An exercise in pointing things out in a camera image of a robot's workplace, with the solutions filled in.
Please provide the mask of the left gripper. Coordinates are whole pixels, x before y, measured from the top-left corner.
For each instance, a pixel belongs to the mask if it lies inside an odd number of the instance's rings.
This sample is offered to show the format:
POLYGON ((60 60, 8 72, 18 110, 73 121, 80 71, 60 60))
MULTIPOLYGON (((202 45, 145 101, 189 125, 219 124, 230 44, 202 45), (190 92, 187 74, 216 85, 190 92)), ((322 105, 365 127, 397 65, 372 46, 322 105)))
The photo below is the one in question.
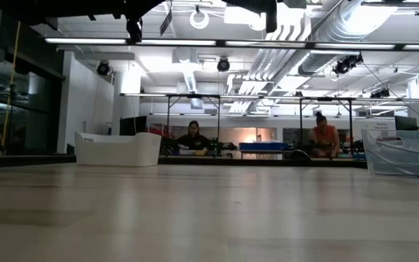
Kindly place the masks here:
POLYGON ((66 17, 112 15, 120 19, 126 17, 126 29, 130 43, 142 41, 143 19, 147 12, 166 0, 68 0, 66 17))

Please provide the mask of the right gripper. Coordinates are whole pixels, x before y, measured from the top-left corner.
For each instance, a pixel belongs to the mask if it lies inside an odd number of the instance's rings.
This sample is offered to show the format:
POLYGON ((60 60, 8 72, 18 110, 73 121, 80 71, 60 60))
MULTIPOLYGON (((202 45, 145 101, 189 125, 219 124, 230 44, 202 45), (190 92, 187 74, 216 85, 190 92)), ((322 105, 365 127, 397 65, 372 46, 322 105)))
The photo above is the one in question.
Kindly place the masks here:
MULTIPOLYGON (((306 8, 306 0, 282 0, 289 8, 306 8)), ((241 7, 258 15, 266 14, 266 30, 273 33, 277 29, 278 0, 223 0, 223 2, 241 7)))

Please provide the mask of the white plastic bin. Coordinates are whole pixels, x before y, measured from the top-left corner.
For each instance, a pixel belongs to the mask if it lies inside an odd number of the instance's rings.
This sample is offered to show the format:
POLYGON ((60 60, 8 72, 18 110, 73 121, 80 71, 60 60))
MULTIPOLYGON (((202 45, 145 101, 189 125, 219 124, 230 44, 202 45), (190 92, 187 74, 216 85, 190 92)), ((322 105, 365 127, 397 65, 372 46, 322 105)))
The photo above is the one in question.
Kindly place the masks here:
POLYGON ((127 135, 75 133, 78 165, 150 167, 158 164, 161 136, 149 132, 127 135))

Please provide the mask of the clear plastic container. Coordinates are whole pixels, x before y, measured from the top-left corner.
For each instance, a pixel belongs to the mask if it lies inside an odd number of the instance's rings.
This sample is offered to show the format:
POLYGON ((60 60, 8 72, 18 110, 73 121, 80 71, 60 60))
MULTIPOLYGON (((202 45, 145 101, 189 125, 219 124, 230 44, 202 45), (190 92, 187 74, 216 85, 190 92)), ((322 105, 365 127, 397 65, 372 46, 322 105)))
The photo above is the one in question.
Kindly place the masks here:
POLYGON ((419 130, 362 130, 372 175, 419 176, 419 130))

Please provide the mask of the long linear light fixture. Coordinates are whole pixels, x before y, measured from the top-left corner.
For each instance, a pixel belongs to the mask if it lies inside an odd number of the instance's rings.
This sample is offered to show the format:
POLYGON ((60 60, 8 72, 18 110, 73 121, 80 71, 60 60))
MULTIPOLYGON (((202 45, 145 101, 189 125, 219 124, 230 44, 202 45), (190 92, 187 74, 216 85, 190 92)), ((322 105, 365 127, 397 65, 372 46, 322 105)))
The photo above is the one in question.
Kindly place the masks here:
POLYGON ((246 49, 305 49, 376 52, 419 52, 419 44, 317 42, 317 41, 267 41, 267 40, 192 40, 192 39, 144 39, 134 43, 128 39, 99 38, 46 38, 45 42, 56 45, 89 46, 143 46, 143 47, 217 47, 246 49))

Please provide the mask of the black monitor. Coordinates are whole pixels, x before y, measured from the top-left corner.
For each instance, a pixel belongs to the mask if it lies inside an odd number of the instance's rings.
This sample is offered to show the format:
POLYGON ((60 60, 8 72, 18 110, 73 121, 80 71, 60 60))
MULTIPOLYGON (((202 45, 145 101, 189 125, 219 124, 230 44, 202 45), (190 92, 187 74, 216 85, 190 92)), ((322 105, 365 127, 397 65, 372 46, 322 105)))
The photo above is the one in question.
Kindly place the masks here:
POLYGON ((134 136, 139 132, 146 131, 147 116, 136 116, 130 118, 121 118, 119 134, 125 136, 134 136))
POLYGON ((418 121, 416 118, 408 116, 395 116, 395 128, 402 131, 418 130, 418 121))

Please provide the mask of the person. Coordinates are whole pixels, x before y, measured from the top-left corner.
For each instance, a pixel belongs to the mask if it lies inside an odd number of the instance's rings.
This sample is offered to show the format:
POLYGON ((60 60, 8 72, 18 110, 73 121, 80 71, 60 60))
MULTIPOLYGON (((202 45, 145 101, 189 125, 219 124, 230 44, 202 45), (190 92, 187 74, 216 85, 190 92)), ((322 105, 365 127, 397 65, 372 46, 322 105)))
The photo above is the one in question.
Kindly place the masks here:
POLYGON ((334 158, 340 150, 340 138, 335 126, 328 124, 327 118, 316 112, 316 126, 309 133, 311 155, 314 157, 334 158))
POLYGON ((195 120, 188 125, 186 135, 179 137, 176 141, 178 145, 185 146, 189 150, 207 151, 210 146, 210 140, 200 134, 199 123, 195 120))

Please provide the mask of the blue storage bin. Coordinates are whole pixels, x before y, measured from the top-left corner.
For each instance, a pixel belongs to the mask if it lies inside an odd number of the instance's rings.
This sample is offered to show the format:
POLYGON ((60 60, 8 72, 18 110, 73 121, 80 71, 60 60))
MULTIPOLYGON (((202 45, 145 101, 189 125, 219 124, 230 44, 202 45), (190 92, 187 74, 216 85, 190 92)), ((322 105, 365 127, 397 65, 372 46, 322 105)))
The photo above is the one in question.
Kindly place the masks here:
POLYGON ((257 142, 257 143, 240 143, 240 151, 289 151, 292 149, 287 143, 280 142, 257 142))

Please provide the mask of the black metal gantry frame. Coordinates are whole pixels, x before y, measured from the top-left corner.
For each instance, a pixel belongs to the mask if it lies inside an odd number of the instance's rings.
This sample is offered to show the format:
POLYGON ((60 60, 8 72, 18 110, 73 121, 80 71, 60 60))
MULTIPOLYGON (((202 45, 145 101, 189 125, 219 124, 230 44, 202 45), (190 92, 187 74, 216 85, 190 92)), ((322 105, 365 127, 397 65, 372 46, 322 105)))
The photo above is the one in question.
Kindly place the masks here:
MULTIPOLYGON (((209 102, 213 103, 216 112, 212 114, 202 114, 202 116, 215 116, 217 118, 217 135, 216 138, 209 139, 209 149, 207 151, 201 151, 204 155, 211 155, 213 157, 221 156, 222 149, 220 145, 220 107, 221 107, 221 96, 220 95, 208 95, 208 94, 197 94, 195 92, 188 93, 188 94, 168 94, 165 95, 167 98, 167 111, 166 111, 166 137, 170 138, 170 118, 171 118, 171 108, 174 106, 176 102, 178 102, 181 98, 188 98, 190 100, 208 100, 209 102)), ((177 145, 179 148, 187 149, 185 146, 177 145)))
MULTIPOLYGON (((332 102, 335 102, 335 103, 338 104, 339 108, 341 108, 341 107, 345 108, 348 112, 348 123, 349 123, 349 131, 350 131, 349 135, 351 137, 351 140, 353 140, 353 130, 352 130, 352 127, 353 127, 353 123, 352 123, 352 119, 353 119, 352 102, 353 102, 353 100, 354 100, 353 98, 338 98, 338 97, 317 97, 317 98, 304 97, 304 98, 300 98, 299 101, 298 101, 299 109, 300 109, 300 115, 299 115, 299 117, 300 117, 300 141, 299 141, 299 143, 303 144, 303 141, 304 141, 304 139, 303 139, 303 110, 306 108, 307 104, 304 103, 303 101, 308 101, 309 103, 310 102, 318 102, 318 103, 332 103, 332 102)), ((314 127, 315 127, 316 126, 316 113, 314 114, 314 120, 315 120, 315 125, 314 125, 314 127)), ((310 141, 309 141, 309 138, 310 138, 309 133, 308 133, 308 147, 309 147, 309 151, 310 151, 310 154, 311 154, 311 144, 310 144, 310 141)), ((328 159, 335 159, 335 158, 339 157, 339 154, 341 152, 341 144, 342 143, 341 143, 341 140, 340 140, 340 150, 338 152, 338 155, 334 158, 328 158, 328 159)))

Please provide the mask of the black aluminium frame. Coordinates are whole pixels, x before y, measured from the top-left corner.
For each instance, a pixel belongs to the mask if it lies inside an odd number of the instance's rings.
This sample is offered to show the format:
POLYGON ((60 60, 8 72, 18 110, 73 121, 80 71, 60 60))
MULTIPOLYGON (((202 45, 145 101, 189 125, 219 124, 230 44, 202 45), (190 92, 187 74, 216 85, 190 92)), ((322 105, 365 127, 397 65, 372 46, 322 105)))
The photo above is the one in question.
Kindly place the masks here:
MULTIPOLYGON (((74 155, 37 155, 37 156, 0 156, 0 167, 19 167, 43 164, 75 163, 74 155)), ((196 156, 168 156, 160 157, 158 164, 175 165, 233 165, 255 167, 344 167, 367 169, 363 160, 353 159, 312 159, 306 160, 272 160, 272 159, 230 159, 222 157, 196 156)))

